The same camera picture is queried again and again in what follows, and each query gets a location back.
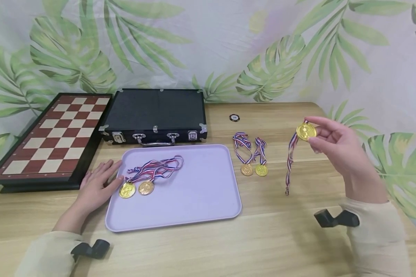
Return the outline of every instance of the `chessboard frame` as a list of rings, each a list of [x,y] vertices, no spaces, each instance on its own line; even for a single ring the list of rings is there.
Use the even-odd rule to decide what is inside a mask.
[[[97,151],[98,146],[102,140],[102,135],[98,131],[99,126],[106,118],[109,108],[112,105],[114,95],[112,93],[97,93],[98,95],[109,96],[109,102],[106,105],[102,116],[99,119],[94,131],[89,137],[89,141],[83,150],[83,153],[77,163],[76,168],[70,176],[66,177],[47,177],[47,178],[32,178],[32,179],[0,179],[0,184],[3,186],[0,193],[14,193],[14,192],[40,192],[49,190],[76,190],[80,188],[80,183],[86,174],[91,162],[94,158],[94,154]],[[27,128],[27,130],[20,136],[18,141],[9,149],[9,151],[0,160],[0,168],[6,163],[11,155],[18,149],[18,147],[29,136],[31,131],[39,124],[48,111],[56,104],[57,100],[63,95],[67,96],[91,96],[90,93],[58,93],[56,97],[50,102],[45,110],[34,120],[34,122]]]

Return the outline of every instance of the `black briefcase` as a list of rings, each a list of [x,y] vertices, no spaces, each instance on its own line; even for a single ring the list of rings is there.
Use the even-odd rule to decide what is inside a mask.
[[[109,145],[171,146],[207,138],[205,103],[198,90],[117,91],[99,131]]]

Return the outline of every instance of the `red white blue ribbon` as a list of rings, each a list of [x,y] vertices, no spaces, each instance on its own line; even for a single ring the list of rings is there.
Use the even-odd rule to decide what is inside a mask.
[[[237,132],[233,137],[233,141],[234,152],[236,153],[238,159],[244,164],[249,164],[254,159],[254,155],[251,152],[251,141],[248,140],[248,135],[244,132]],[[237,152],[237,149],[242,146],[244,146],[250,152],[250,158],[248,160],[244,160]]]
[[[265,165],[267,163],[267,158],[265,156],[265,146],[267,145],[267,143],[260,137],[257,137],[255,139],[255,143],[256,143],[256,151],[254,152],[253,160],[255,160],[257,156],[260,155],[260,164]]]
[[[136,173],[133,177],[125,177],[127,183],[149,180],[153,182],[155,178],[169,178],[173,172],[182,168],[184,159],[181,155],[165,160],[151,160],[141,167],[127,170],[128,174]]]
[[[292,139],[289,143],[289,155],[287,157],[287,176],[285,177],[285,195],[290,195],[290,174],[291,174],[291,165],[293,164],[293,152],[294,148],[296,147],[296,144],[299,140],[299,137],[297,136],[297,133],[295,132]]]

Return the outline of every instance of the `hand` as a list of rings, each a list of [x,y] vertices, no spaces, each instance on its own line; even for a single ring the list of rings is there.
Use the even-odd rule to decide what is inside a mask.
[[[108,179],[117,171],[121,161],[109,160],[93,171],[88,171],[80,185],[79,195],[71,207],[60,217],[53,231],[65,231],[80,234],[88,215],[102,206],[123,182],[119,176],[106,186]]]
[[[369,203],[388,202],[385,185],[351,128],[325,117],[305,117],[305,120],[319,125],[317,137],[310,137],[308,143],[314,152],[327,155],[343,176],[348,198]]]

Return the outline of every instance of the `wooden table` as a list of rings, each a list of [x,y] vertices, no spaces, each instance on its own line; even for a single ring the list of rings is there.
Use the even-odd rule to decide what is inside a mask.
[[[229,115],[240,115],[231,122]],[[295,151],[290,196],[285,196],[287,144],[306,115],[323,115],[311,103],[214,104],[207,106],[207,143],[228,146],[242,199],[233,220],[113,234],[105,228],[106,206],[86,225],[86,241],[112,244],[104,260],[83,258],[73,276],[351,276],[346,229],[322,229],[313,217],[334,215],[344,196],[342,177],[307,143]],[[266,140],[269,174],[240,174],[231,137],[237,131]],[[91,167],[117,160],[132,146],[102,144]],[[53,228],[77,191],[0,195],[0,277],[12,276],[30,242]],[[403,216],[416,277],[416,228]]]

